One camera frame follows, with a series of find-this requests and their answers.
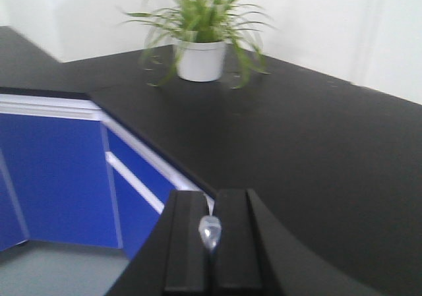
white trim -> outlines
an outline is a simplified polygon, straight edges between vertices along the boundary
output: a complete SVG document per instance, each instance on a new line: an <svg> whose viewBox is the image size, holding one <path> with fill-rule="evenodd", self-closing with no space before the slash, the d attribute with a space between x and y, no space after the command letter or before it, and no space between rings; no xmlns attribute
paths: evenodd
<svg viewBox="0 0 422 296"><path fill-rule="evenodd" d="M139 181L130 169L123 164L112 152L105 153L107 162L157 211L161 214L164 204L154 195L148 187Z"/></svg>
<svg viewBox="0 0 422 296"><path fill-rule="evenodd" d="M157 153L152 151L147 145L133 136L119 123L111 117L104 115L103 124L115 133L121 140L130 146L140 157L152 165L161 175L163 175L178 191L200 191L203 192L210 214L214 209L214 200L209 197L203 190L188 180L184 175L180 174L174 167L168 164Z"/></svg>
<svg viewBox="0 0 422 296"><path fill-rule="evenodd" d="M0 94L0 113L100 121L104 112L90 100Z"/></svg>
<svg viewBox="0 0 422 296"><path fill-rule="evenodd" d="M22 233L23 233L23 235L26 239L26 240L19 242L19 243L22 243L22 242L25 242L29 239L30 234L29 234L29 230L28 230L28 225L26 224L26 220L25 220L24 214L22 212L22 208L20 207L19 200L18 200L18 197L17 197L16 192L15 192L15 187L13 186L13 182L12 182L11 176L9 174L9 170L7 169L6 161L5 161L5 158L3 156L3 151L1 150L1 148L0 148L0 171L2 172L3 178L5 179L6 189L9 193L10 198L11 198L13 209L15 209L15 213L16 213L16 217L18 219L20 229L22 230Z"/></svg>
<svg viewBox="0 0 422 296"><path fill-rule="evenodd" d="M101 138L103 142L103 149L104 155L110 151L107 131L106 128L101 124L100 125L101 131ZM113 176L113 169L111 168L110 164L106 161L105 162L106 170L107 170L107 180L110 190L110 197L111 197L111 207L113 208L113 216L114 216L114 226L116 230L116 238L117 238L117 246L119 248L123 248L123 236L121 234L121 223L120 223L120 214L119 214L119 205L117 204L117 194L116 188L114 183L114 176Z"/></svg>

black countertop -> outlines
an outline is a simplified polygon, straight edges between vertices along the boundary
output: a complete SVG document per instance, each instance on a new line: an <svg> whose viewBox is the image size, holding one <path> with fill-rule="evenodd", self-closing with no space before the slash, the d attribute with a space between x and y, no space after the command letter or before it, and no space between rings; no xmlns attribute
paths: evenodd
<svg viewBox="0 0 422 296"><path fill-rule="evenodd" d="M156 88L166 68L141 69L139 51L60 64L0 40L0 92L89 97L210 194L253 188L331 264L421 294L422 106L271 58L240 90L232 73Z"/></svg>

white flower pot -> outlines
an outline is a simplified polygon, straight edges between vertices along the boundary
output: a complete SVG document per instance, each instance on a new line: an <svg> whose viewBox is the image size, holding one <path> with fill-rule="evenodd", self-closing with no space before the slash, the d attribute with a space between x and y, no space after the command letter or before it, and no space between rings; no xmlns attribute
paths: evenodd
<svg viewBox="0 0 422 296"><path fill-rule="evenodd" d="M210 82L221 77L226 54L225 42L179 41L174 47L175 53L181 50L181 58L177 64L177 74L181 78L193 82Z"/></svg>

black plastic object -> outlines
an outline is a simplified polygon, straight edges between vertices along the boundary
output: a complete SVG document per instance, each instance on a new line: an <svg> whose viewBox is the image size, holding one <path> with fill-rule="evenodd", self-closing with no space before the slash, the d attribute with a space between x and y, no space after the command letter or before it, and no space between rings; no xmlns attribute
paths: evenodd
<svg viewBox="0 0 422 296"><path fill-rule="evenodd" d="M276 219L255 191L248 190L248 197L264 295L382 295L309 250Z"/></svg>
<svg viewBox="0 0 422 296"><path fill-rule="evenodd" d="M201 192L172 191L153 232L106 296L205 295L206 251L198 223Z"/></svg>
<svg viewBox="0 0 422 296"><path fill-rule="evenodd" d="M262 280L245 190L221 190L214 215L221 221L222 236L213 255L213 295L261 295Z"/></svg>
<svg viewBox="0 0 422 296"><path fill-rule="evenodd" d="M201 192L179 192L167 260L164 295L204 295L208 289L208 252L198 232L208 215Z"/></svg>

potted plant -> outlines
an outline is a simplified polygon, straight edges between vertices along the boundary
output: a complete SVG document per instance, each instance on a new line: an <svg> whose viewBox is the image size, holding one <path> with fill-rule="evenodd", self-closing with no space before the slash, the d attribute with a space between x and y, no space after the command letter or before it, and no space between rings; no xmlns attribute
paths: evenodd
<svg viewBox="0 0 422 296"><path fill-rule="evenodd" d="M184 79L211 81L220 78L226 43L232 45L239 63L240 83L248 82L252 70L264 73L259 25L250 16L266 16L261 7L245 0L172 0L174 7L149 13L126 13L129 22L151 26L145 56L166 38L173 38L174 58L169 75L175 71Z"/></svg>

